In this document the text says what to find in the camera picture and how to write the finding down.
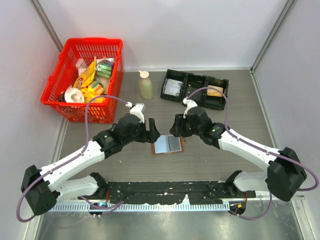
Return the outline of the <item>brown leather card holder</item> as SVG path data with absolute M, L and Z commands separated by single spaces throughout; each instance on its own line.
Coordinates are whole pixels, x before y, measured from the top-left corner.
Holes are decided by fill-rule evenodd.
M 183 137 L 173 135 L 161 135 L 155 143 L 151 145 L 153 155 L 167 155 L 182 153 L 186 141 Z

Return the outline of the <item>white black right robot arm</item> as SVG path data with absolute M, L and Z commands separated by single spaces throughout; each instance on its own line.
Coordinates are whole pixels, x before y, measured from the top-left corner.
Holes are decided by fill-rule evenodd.
M 300 166 L 294 150 L 279 150 L 250 140 L 219 122 L 212 122 L 199 107 L 176 114 L 169 131 L 175 137 L 196 135 L 207 145 L 234 153 L 258 166 L 260 172 L 235 171 L 226 184 L 226 193 L 233 198 L 247 191 L 268 191 L 276 198 L 289 202 L 307 174 Z

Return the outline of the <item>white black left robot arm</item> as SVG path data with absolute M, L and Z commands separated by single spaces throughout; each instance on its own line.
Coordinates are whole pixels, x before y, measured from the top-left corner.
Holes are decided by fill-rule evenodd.
M 29 166 L 21 184 L 22 199 L 25 199 L 34 216 L 51 210 L 58 202 L 82 196 L 102 199 L 107 193 L 106 181 L 98 173 L 72 180 L 71 177 L 99 163 L 132 143 L 155 143 L 160 137 L 155 120 L 143 122 L 128 113 L 110 129 L 103 130 L 87 140 L 85 145 L 62 158 L 41 168 Z

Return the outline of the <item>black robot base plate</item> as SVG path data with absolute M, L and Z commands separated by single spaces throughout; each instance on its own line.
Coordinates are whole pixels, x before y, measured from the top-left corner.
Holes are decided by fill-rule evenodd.
M 88 200 L 131 205 L 178 205 L 185 197 L 192 205 L 220 204 L 223 199 L 255 198 L 256 192 L 240 191 L 232 183 L 218 181 L 132 181 L 108 182 L 101 195 L 85 196 Z

